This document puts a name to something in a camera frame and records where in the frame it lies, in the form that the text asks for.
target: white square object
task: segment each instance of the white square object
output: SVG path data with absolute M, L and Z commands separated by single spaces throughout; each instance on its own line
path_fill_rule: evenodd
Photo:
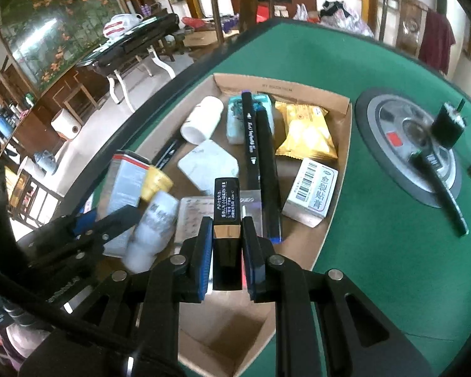
M 214 180 L 219 177 L 238 177 L 239 165 L 212 140 L 206 140 L 178 162 L 178 168 L 202 192 L 214 195 Z
M 283 207 L 283 214 L 308 227 L 317 226 L 327 215 L 338 172 L 305 158 Z

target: green wall mural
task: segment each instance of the green wall mural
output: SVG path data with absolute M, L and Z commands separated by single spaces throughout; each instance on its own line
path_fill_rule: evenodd
M 33 84 L 46 90 L 99 43 L 116 0 L 0 0 L 0 32 Z

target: yellow snack package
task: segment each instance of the yellow snack package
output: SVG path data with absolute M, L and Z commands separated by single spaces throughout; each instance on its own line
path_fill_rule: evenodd
M 276 156 L 309 157 L 318 161 L 337 158 L 332 135 L 324 119 L 327 110 L 278 101 L 276 109 L 283 115 L 286 126 L 286 140 L 277 149 Z

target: maroon towel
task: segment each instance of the maroon towel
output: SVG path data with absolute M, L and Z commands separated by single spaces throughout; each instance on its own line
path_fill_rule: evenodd
M 450 47 L 455 44 L 452 27 L 447 17 L 429 10 L 425 19 L 424 37 L 419 59 L 430 67 L 448 73 Z

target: teal soap package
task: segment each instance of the teal soap package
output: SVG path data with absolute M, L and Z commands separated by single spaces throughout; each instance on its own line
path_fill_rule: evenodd
M 257 93 L 252 95 L 255 110 L 263 106 L 267 111 L 269 126 L 274 134 L 274 119 L 272 119 L 272 102 L 269 95 Z M 242 99 L 241 96 L 233 96 L 229 99 L 227 107 L 227 139 L 232 145 L 244 144 L 244 125 L 242 124 Z

